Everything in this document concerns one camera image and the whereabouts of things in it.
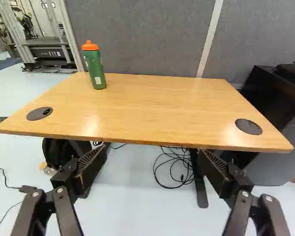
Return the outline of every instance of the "standing desk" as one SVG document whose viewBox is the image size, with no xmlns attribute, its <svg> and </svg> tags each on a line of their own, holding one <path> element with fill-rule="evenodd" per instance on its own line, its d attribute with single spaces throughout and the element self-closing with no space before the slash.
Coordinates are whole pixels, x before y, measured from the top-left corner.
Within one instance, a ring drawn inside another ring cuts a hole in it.
<svg viewBox="0 0 295 236">
<path fill-rule="evenodd" d="M 188 147 L 198 205 L 207 207 L 198 148 L 290 152 L 289 141 L 226 80 L 106 73 L 107 88 L 95 90 L 78 72 L 0 124 L 0 133 L 54 139 Z M 27 115 L 51 107 L 43 119 Z M 237 128 L 247 119 L 262 130 Z"/>
</svg>

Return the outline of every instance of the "desk foot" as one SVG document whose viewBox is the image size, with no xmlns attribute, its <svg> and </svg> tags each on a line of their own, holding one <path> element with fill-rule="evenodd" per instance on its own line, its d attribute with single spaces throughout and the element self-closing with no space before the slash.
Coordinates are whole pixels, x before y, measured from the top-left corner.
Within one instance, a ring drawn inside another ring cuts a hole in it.
<svg viewBox="0 0 295 236">
<path fill-rule="evenodd" d="M 198 150 L 195 148 L 190 148 L 189 151 L 190 151 L 192 171 L 193 171 L 193 176 L 194 176 L 196 191 L 197 191 L 198 206 L 200 208 L 207 208 L 208 207 L 207 192 L 206 192 L 205 182 L 203 179 L 204 175 L 202 174 L 199 159 L 198 159 Z"/>
</svg>

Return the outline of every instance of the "water bottle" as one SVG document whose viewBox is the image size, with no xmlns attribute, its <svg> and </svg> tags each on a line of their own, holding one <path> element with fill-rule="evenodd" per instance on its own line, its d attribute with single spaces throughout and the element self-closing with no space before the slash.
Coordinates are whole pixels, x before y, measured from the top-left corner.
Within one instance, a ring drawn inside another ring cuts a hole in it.
<svg viewBox="0 0 295 236">
<path fill-rule="evenodd" d="M 86 44 L 82 45 L 82 50 L 94 89 L 106 88 L 105 73 L 98 46 L 87 40 Z"/>
</svg>

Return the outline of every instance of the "bottle label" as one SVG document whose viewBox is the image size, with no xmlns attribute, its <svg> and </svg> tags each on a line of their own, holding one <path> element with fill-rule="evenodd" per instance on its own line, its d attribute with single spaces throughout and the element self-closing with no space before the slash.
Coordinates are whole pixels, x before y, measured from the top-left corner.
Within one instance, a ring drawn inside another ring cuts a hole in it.
<svg viewBox="0 0 295 236">
<path fill-rule="evenodd" d="M 97 85 L 101 85 L 102 84 L 102 81 L 100 80 L 100 77 L 95 77 L 95 83 Z"/>
<path fill-rule="evenodd" d="M 85 56 L 84 56 L 84 61 L 85 61 L 85 64 L 87 65 L 87 68 L 88 68 L 89 64 L 88 64 L 87 58 Z"/>
</svg>

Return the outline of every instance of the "gray cubicle partition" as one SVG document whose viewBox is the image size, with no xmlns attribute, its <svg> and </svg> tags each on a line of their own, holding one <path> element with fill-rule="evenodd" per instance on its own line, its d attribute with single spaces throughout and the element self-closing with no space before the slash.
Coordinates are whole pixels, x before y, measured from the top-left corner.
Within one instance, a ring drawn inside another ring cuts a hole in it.
<svg viewBox="0 0 295 236">
<path fill-rule="evenodd" d="M 195 77 L 214 0 L 65 0 L 78 47 L 106 72 Z"/>
<path fill-rule="evenodd" d="M 254 65 L 295 61 L 295 0 L 224 0 L 204 77 L 242 84 Z"/>
</svg>

